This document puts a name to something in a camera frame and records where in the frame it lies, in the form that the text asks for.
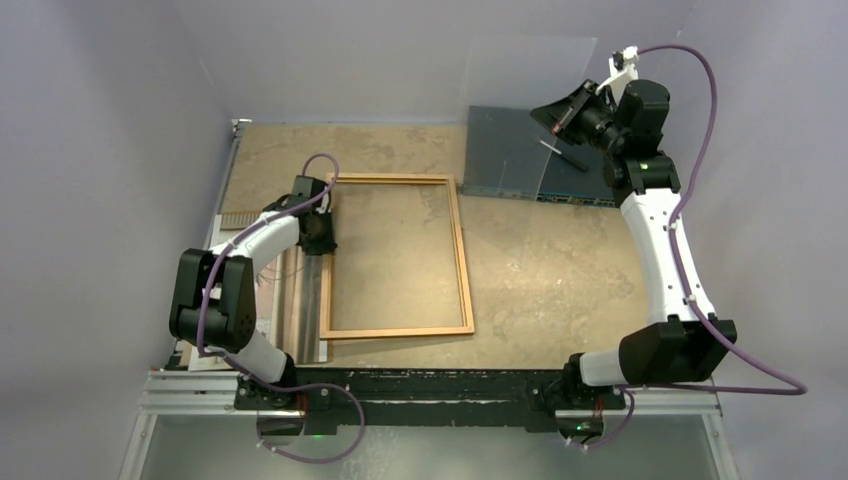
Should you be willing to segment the clear glass pane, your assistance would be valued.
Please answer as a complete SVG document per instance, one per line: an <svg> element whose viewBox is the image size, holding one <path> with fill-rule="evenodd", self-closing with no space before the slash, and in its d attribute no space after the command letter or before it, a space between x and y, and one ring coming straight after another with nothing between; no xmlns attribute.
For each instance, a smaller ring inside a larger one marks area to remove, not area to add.
<svg viewBox="0 0 848 480"><path fill-rule="evenodd" d="M471 40L463 77L465 196L534 201L555 137L532 109L584 79L594 37L485 35Z"/></svg>

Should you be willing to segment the glossy photo print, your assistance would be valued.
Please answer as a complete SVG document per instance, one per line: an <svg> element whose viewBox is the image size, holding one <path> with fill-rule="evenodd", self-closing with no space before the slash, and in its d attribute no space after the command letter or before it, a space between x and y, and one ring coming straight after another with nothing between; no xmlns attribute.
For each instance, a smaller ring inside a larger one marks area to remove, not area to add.
<svg viewBox="0 0 848 480"><path fill-rule="evenodd" d="M234 237L258 216L258 211L215 215L209 246ZM263 267L255 281L257 327L298 364L323 364L331 360L329 343L320 338L321 260L305 256L300 247L291 247ZM178 341L176 347L178 368L189 371L229 369L218 359L198 358L195 347L186 341Z"/></svg>

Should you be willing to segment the orange wooden picture frame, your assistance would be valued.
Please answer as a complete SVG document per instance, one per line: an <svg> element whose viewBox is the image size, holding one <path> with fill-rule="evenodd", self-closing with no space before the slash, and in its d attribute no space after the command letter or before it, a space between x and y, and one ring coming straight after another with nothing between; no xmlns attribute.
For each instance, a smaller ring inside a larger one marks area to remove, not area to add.
<svg viewBox="0 0 848 480"><path fill-rule="evenodd" d="M335 182L351 185L443 186L446 188L462 325L454 327L334 330L332 328L334 260L332 257L327 257L322 262L321 270L319 339L323 341L374 340L473 335L476 331L475 319L455 178L447 174L340 173L336 176Z"/></svg>

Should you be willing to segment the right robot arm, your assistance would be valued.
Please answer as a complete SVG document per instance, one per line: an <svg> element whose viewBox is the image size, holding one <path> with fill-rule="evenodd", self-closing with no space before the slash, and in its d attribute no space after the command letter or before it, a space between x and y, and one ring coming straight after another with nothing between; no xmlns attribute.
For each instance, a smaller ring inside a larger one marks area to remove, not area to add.
<svg viewBox="0 0 848 480"><path fill-rule="evenodd" d="M731 320L720 320L704 295L692 286L694 274L684 249L685 231L674 217L681 201L673 160L659 147L671 96L665 86L633 80L621 97L587 80L568 96L536 107L530 116L557 139L587 145L604 160L603 177L637 244L648 292L644 327L624 336L613 350L573 355L576 369L564 376L561 392L576 407L596 399L601 387L660 385L707 380L735 342Z"/></svg>

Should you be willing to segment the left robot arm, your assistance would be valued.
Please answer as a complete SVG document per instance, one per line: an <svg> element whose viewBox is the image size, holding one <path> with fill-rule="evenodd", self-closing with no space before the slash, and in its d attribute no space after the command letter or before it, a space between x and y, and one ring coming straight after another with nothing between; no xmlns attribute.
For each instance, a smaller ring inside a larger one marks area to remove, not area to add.
<svg viewBox="0 0 848 480"><path fill-rule="evenodd" d="M299 175L291 193L267 205L239 234L211 249L189 248L179 258L170 334L260 383L260 397L275 409L297 399L296 366L256 327L255 280L292 247L307 255L334 252L333 185Z"/></svg>

